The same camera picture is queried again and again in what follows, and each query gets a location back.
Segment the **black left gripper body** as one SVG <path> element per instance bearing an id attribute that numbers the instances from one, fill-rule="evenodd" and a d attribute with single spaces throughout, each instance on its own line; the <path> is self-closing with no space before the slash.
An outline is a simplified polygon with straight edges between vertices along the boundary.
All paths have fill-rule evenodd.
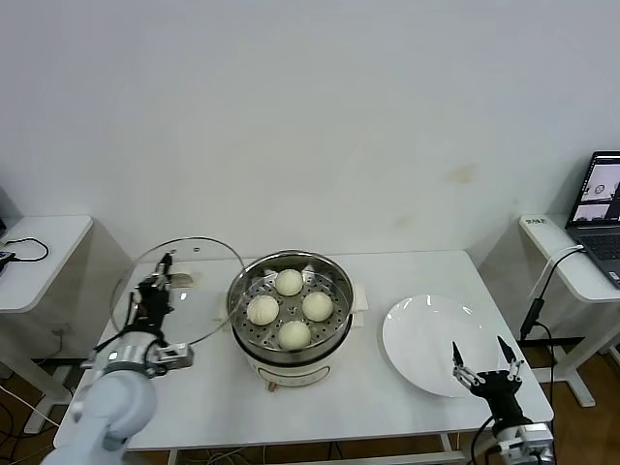
<path id="1" fill-rule="evenodd" d="M 138 307 L 128 324 L 129 330 L 159 332 L 165 317 L 172 311 L 171 291 L 167 288 L 139 288 Z"/>

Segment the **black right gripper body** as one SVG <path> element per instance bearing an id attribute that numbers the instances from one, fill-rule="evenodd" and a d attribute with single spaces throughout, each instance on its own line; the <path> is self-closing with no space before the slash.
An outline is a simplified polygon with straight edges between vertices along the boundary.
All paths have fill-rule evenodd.
<path id="1" fill-rule="evenodd" d="M 516 427 L 530 424 L 516 400 L 522 382 L 508 371 L 480 372 L 483 383 L 477 385 L 477 397 L 484 399 L 494 420 L 494 427 Z"/>

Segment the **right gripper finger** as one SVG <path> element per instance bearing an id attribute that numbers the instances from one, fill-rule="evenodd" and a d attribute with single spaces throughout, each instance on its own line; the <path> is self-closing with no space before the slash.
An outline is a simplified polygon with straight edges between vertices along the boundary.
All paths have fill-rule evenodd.
<path id="1" fill-rule="evenodd" d="M 465 365 L 462 355 L 454 341 L 452 347 L 452 376 L 464 387 L 478 387 L 485 384 L 485 379 Z"/>
<path id="2" fill-rule="evenodd" d="M 520 370 L 524 363 L 523 359 L 519 359 L 512 347 L 500 336 L 497 336 L 497 340 L 507 363 L 509 364 L 509 370 L 507 378 L 509 381 L 521 382 Z"/>

